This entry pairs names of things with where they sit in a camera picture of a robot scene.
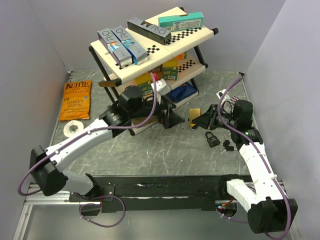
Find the large brass padlock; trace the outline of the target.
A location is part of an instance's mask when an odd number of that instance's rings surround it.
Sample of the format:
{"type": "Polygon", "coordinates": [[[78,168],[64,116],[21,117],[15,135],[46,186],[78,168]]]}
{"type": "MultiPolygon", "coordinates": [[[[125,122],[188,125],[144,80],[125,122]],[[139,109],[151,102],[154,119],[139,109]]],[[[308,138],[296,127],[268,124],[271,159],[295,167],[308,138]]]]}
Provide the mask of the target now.
{"type": "Polygon", "coordinates": [[[198,126],[192,121],[198,118],[202,114],[202,110],[200,108],[190,108],[188,118],[181,124],[181,127],[184,130],[192,131],[195,130],[198,126]]]}

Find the black-headed key bunch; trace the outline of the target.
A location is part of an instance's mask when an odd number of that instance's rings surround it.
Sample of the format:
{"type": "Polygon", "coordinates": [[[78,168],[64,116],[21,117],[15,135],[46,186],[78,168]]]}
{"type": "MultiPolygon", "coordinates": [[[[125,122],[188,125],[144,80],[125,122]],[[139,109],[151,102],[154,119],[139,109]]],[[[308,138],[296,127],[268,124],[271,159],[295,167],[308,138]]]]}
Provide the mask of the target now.
{"type": "Polygon", "coordinates": [[[224,150],[222,151],[221,154],[225,152],[233,152],[235,150],[235,147],[231,145],[231,142],[226,139],[223,143],[222,146],[224,147],[224,150]]]}

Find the black round padlock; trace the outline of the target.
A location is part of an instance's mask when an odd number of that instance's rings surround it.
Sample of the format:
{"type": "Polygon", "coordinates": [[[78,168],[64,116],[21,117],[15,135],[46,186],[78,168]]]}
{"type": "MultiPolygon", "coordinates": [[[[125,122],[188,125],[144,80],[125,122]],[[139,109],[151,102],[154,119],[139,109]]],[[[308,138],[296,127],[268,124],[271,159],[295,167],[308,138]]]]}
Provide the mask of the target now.
{"type": "Polygon", "coordinates": [[[205,137],[207,140],[207,143],[210,148],[214,148],[216,146],[219,146],[221,144],[220,140],[215,136],[211,131],[207,131],[205,133],[205,137]]]}

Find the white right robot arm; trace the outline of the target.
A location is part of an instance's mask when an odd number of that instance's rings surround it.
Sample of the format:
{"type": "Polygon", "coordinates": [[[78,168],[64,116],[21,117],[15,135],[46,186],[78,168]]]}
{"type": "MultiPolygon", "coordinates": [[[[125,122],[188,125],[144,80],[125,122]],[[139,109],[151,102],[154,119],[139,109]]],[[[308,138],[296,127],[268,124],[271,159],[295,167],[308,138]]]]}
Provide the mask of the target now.
{"type": "Polygon", "coordinates": [[[255,234],[286,234],[298,210],[295,199],[288,198],[271,168],[260,132],[253,127],[253,104],[237,100],[231,112],[212,104],[191,122],[203,129],[224,128],[249,170],[254,190],[238,175],[222,176],[218,193],[223,199],[234,197],[247,212],[247,222],[255,234]]]}

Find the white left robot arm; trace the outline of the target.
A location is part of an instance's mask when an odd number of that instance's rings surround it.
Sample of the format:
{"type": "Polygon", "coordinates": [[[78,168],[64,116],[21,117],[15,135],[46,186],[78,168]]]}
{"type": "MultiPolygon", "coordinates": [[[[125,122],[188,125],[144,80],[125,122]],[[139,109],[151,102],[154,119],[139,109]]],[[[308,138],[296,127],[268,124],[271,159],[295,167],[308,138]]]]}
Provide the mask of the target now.
{"type": "Polygon", "coordinates": [[[92,175],[68,171],[68,166],[93,147],[109,141],[131,128],[132,120],[151,117],[169,129],[184,120],[173,112],[176,105],[168,97],[158,101],[157,96],[143,98],[138,86],[130,85],[116,102],[108,106],[97,119],[81,132],[63,142],[43,149],[37,146],[30,156],[31,175],[45,196],[69,191],[93,201],[102,194],[92,175]]]}

